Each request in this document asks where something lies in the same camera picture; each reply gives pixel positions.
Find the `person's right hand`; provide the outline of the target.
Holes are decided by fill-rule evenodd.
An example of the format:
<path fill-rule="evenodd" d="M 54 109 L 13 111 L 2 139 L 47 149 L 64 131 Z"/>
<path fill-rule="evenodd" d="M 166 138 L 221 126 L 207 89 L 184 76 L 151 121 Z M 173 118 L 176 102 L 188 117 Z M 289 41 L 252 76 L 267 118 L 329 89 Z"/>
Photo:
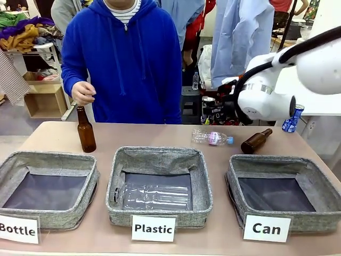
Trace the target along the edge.
<path fill-rule="evenodd" d="M 96 91 L 94 86 L 85 81 L 75 83 L 71 90 L 72 98 L 80 106 L 85 106 L 89 103 L 93 103 L 95 100 L 95 95 Z"/>

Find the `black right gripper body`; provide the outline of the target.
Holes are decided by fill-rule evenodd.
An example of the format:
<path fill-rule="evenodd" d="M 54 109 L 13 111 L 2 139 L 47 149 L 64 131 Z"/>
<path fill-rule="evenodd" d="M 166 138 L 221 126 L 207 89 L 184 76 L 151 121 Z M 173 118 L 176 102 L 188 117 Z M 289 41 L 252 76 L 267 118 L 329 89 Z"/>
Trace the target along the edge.
<path fill-rule="evenodd" d="M 223 112 L 230 121 L 234 121 L 234 125 L 251 125 L 252 120 L 247 116 L 240 118 L 234 106 L 234 84 L 223 85 Z"/>

